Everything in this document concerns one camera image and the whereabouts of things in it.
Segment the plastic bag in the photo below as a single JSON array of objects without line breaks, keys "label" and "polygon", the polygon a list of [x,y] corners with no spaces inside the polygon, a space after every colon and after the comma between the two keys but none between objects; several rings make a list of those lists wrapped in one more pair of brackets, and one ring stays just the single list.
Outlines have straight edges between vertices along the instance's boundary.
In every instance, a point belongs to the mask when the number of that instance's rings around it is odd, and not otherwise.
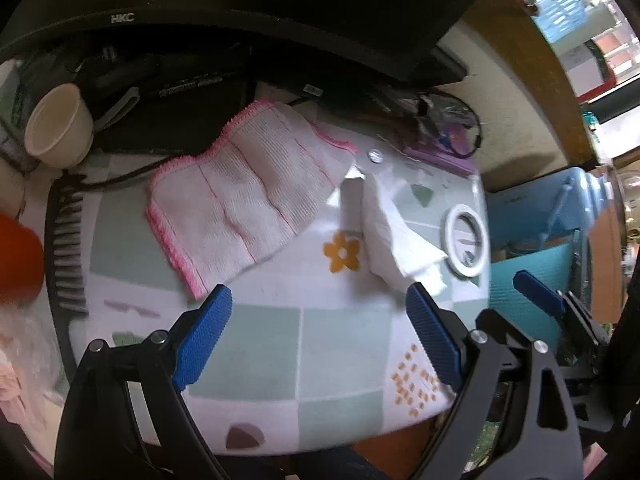
[{"label": "plastic bag", "polygon": [[13,305],[0,306],[0,350],[6,355],[20,386],[19,402],[24,406],[24,420],[15,422],[43,429],[43,398],[60,374],[52,330],[28,310]]}]

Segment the hkc logo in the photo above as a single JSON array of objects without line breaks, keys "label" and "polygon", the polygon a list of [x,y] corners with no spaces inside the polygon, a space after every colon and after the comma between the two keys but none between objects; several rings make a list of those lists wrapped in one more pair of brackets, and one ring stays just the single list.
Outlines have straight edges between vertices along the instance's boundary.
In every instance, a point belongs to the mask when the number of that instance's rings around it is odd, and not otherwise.
[{"label": "hkc logo", "polygon": [[133,12],[125,12],[124,14],[112,14],[111,23],[132,22],[135,19]]}]

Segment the white tape roll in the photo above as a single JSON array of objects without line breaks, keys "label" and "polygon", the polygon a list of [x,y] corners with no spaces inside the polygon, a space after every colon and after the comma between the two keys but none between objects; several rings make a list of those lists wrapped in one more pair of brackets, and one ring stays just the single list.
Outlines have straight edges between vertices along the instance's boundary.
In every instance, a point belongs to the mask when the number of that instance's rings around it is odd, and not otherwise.
[{"label": "white tape roll", "polygon": [[[479,254],[471,266],[465,265],[456,253],[456,240],[453,231],[456,220],[459,218],[466,219],[471,224],[476,237],[480,241]],[[464,204],[458,204],[449,210],[442,229],[442,242],[444,251],[449,256],[447,263],[454,272],[465,278],[474,278],[482,272],[489,259],[489,233],[480,215],[473,209]]]}]

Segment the paper cup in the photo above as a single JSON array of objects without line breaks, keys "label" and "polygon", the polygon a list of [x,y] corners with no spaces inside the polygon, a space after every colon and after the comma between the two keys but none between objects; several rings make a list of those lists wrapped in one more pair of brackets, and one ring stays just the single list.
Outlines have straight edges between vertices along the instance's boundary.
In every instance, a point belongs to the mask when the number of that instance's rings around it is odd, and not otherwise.
[{"label": "paper cup", "polygon": [[79,164],[93,140],[94,120],[72,83],[56,86],[40,100],[24,134],[27,152],[60,170]]}]

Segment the orange dot pattern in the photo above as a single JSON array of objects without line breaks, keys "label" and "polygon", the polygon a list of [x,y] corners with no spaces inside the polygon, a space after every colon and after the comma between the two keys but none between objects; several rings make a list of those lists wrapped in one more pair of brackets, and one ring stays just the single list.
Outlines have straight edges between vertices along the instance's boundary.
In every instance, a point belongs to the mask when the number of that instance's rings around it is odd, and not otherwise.
[{"label": "orange dot pattern", "polygon": [[398,393],[394,403],[396,406],[405,403],[409,407],[409,416],[414,418],[420,415],[420,410],[424,409],[427,402],[436,400],[434,393],[439,391],[438,378],[423,368],[418,370],[418,365],[412,362],[417,350],[418,345],[412,344],[409,351],[404,354],[404,360],[398,364],[400,373],[394,372],[391,375]]}]

